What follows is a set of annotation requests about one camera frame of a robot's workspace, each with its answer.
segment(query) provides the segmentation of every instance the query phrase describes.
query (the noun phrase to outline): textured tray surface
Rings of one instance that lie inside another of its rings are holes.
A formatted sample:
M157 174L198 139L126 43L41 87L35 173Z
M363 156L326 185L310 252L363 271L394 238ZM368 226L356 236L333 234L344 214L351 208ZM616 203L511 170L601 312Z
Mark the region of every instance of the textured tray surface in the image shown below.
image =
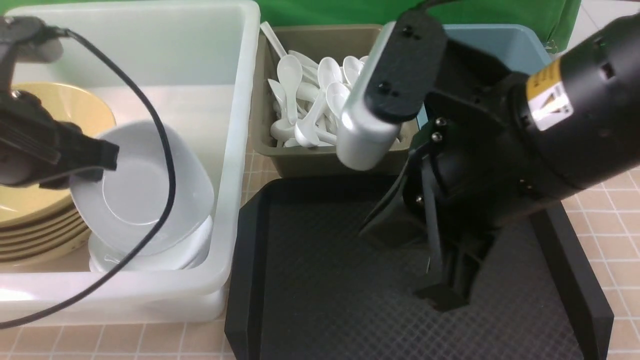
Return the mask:
M504 230L472 305L440 315L410 291L425 252L356 238L373 205L271 204L262 360L582 359L530 223Z

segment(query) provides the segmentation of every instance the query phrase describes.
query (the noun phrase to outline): black tray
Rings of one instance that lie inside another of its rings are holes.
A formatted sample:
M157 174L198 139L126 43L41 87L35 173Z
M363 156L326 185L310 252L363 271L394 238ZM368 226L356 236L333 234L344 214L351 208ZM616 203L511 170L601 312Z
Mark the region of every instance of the black tray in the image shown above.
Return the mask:
M361 221L394 178L281 179L241 210L225 333L238 360L605 359L613 312L560 204L502 232L471 305L412 296L419 250Z

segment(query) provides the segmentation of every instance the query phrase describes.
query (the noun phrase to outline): olive plastic bin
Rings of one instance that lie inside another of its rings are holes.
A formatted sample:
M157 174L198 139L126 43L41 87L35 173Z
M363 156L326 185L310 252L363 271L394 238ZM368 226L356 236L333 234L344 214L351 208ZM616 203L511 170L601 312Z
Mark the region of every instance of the olive plastic bin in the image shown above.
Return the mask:
M287 50L303 53L316 62L330 56L342 63L346 56L360 58L369 54L381 29L379 25L342 25L293 26L274 28L274 31ZM338 160L335 147L276 147L276 140L271 137L269 130L278 119L273 110L275 98L267 79L278 79L276 66L279 59L266 37L261 34L258 40L250 117L250 141L255 152L271 158L281 177L328 176L355 172ZM393 145L370 172L400 173L411 139L417 131L417 121L403 124L400 143Z

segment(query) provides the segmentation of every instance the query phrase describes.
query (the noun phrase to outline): table surface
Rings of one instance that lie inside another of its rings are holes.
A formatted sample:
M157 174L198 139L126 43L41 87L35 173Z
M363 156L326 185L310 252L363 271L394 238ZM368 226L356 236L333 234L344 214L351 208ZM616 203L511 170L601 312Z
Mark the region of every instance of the table surface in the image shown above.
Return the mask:
M640 3L585 0L570 47ZM243 201L278 178L248 142ZM610 360L640 360L640 168L564 201L616 315ZM0 331L0 360L233 360L224 315L209 323L26 327Z

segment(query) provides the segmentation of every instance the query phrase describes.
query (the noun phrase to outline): warning label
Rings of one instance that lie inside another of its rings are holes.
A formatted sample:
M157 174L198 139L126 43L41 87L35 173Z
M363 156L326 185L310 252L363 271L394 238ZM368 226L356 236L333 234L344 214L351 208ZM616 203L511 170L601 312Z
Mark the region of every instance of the warning label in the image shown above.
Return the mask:
M573 115L573 106L560 74L560 59L529 78L527 100L533 121L540 131Z

